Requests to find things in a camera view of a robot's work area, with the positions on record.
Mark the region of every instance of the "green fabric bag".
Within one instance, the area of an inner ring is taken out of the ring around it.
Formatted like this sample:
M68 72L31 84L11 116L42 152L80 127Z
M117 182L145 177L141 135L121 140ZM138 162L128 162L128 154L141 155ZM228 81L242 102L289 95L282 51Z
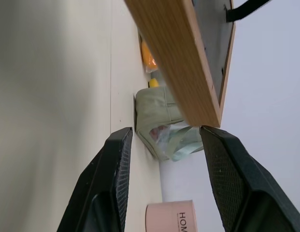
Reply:
M136 132L159 160L178 161L203 150L199 128L184 122L167 87L142 89L136 94Z

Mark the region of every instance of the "white surface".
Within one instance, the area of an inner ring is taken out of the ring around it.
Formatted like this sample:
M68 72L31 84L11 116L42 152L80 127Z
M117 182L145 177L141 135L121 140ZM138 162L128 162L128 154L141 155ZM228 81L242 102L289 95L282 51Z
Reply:
M121 1L0 1L0 231L56 231L81 171L133 126L146 87L137 42ZM136 137L131 175L127 224L139 232L161 193Z
M300 212L300 0L273 0L237 22L222 129L240 138ZM193 199L199 231L224 231L204 154L160 167L163 200Z

